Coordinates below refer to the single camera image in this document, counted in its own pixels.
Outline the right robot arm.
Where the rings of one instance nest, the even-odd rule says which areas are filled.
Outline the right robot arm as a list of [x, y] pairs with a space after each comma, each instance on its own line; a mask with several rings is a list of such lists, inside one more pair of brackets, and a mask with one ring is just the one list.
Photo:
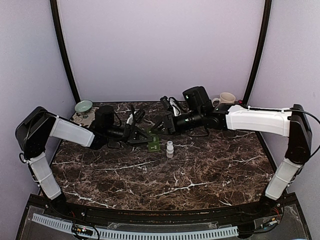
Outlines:
[[198, 127], [206, 130], [245, 130], [276, 134], [288, 138], [284, 159], [268, 183], [255, 213], [266, 217], [275, 208], [288, 184], [312, 157], [312, 130], [307, 112], [299, 104], [291, 108], [259, 108], [239, 103], [220, 103], [214, 106], [203, 86], [182, 93], [189, 111], [180, 115], [163, 116], [152, 128], [158, 135], [184, 134]]

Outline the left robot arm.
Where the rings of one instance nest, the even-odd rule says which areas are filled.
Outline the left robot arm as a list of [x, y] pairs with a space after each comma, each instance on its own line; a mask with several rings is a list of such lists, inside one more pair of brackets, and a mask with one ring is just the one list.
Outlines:
[[59, 199], [64, 194], [47, 160], [48, 140], [71, 142], [92, 150], [99, 150], [109, 142], [133, 147], [147, 145], [153, 140], [152, 136], [137, 126], [144, 115], [144, 110], [132, 107], [127, 121], [116, 124], [120, 117], [114, 108], [103, 105], [95, 111], [91, 125], [82, 126], [38, 106], [18, 125], [15, 138], [21, 149], [20, 160], [28, 164], [44, 196], [53, 201], [50, 208], [58, 217], [67, 218], [71, 208]]

